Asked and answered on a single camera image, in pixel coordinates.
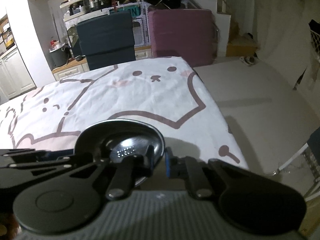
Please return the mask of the person left hand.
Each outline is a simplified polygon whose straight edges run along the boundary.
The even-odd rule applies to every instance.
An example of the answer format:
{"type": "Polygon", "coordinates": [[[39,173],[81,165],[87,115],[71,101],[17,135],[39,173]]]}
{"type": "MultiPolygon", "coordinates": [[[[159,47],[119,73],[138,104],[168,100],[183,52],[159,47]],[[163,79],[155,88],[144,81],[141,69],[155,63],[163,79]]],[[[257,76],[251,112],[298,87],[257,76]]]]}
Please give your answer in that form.
{"type": "Polygon", "coordinates": [[[7,228],[3,224],[0,224],[0,236],[5,236],[7,232],[7,228]]]}

